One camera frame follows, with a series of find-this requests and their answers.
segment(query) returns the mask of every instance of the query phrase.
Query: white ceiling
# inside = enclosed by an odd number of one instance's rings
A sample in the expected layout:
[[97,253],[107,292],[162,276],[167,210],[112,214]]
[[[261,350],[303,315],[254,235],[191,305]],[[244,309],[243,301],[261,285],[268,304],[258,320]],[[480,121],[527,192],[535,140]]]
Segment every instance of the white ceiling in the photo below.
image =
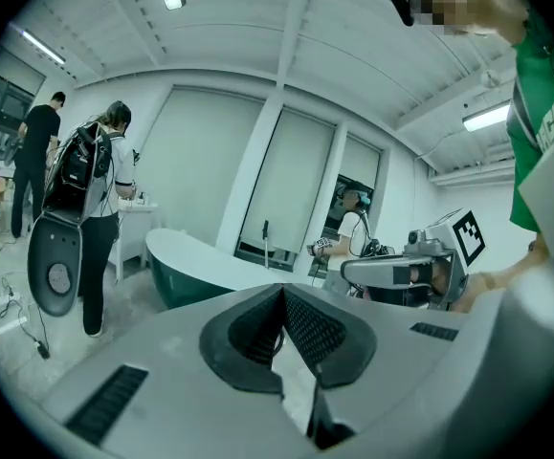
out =
[[[406,28],[389,0],[31,0],[14,20],[66,58],[46,73],[83,86],[165,69],[232,71],[328,98],[385,129],[438,172],[486,164],[504,124],[463,132],[461,119],[510,98],[514,58],[497,38]],[[10,28],[2,45],[37,50]],[[503,84],[480,82],[495,68]]]

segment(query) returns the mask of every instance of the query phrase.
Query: white t-shirt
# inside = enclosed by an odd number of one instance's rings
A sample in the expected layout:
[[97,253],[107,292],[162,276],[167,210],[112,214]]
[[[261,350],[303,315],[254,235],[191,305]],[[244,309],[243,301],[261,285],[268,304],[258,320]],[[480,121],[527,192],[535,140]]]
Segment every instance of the white t-shirt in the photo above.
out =
[[[107,134],[117,133],[115,129],[102,126]],[[120,209],[119,196],[115,186],[132,186],[134,181],[134,153],[132,145],[126,138],[111,140],[113,163],[109,165],[106,175],[106,190],[108,195],[92,212],[90,217],[100,218],[115,214]]]
[[341,236],[341,240],[343,236],[350,238],[350,245],[347,247],[347,255],[330,255],[330,259],[327,262],[328,271],[340,271],[343,262],[359,258],[364,250],[364,246],[369,241],[364,221],[362,221],[357,212],[348,212],[344,215],[341,226],[338,229],[338,234]]

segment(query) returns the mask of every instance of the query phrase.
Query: woman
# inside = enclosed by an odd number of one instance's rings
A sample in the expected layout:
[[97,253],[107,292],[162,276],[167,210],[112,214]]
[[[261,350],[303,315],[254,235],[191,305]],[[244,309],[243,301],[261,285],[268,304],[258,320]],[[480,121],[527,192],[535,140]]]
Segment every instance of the woman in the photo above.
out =
[[343,206],[346,214],[338,229],[340,235],[338,245],[318,250],[313,249],[315,256],[330,256],[327,263],[327,276],[323,282],[323,288],[326,291],[339,295],[347,295],[349,292],[350,284],[341,276],[341,265],[346,260],[359,258],[370,239],[369,233],[366,233],[367,219],[366,224],[362,219],[362,216],[366,217],[364,208],[369,203],[370,200],[367,196],[353,186],[349,186],[343,192]]
[[133,199],[134,156],[125,131],[132,113],[123,102],[117,101],[98,117],[102,129],[111,137],[113,162],[106,178],[106,195],[98,207],[83,222],[83,258],[78,295],[83,300],[83,328],[90,337],[102,334],[104,294],[102,278],[108,255],[119,234],[119,197]]

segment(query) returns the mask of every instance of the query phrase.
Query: roller blind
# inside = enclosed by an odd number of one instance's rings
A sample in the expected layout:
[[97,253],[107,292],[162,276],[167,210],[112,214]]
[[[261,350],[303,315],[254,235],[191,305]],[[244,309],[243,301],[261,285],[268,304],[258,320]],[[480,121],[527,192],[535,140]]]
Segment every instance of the roller blind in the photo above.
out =
[[0,48],[0,77],[36,95],[45,77],[22,60]]
[[333,136],[333,127],[283,110],[255,185],[243,241],[261,244],[268,220],[272,247],[300,251]]
[[374,188],[379,168],[379,152],[350,136],[344,144],[341,175]]
[[174,89],[147,137],[136,179],[162,223],[214,245],[262,104]]

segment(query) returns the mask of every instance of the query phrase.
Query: green t-shirt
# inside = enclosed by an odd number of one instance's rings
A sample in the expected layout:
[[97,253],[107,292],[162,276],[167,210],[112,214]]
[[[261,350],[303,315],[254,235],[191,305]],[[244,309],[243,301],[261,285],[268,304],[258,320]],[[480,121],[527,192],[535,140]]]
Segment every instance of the green t-shirt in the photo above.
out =
[[517,51],[517,80],[506,129],[515,152],[515,192],[510,220],[540,232],[519,186],[554,143],[554,39],[533,11]]

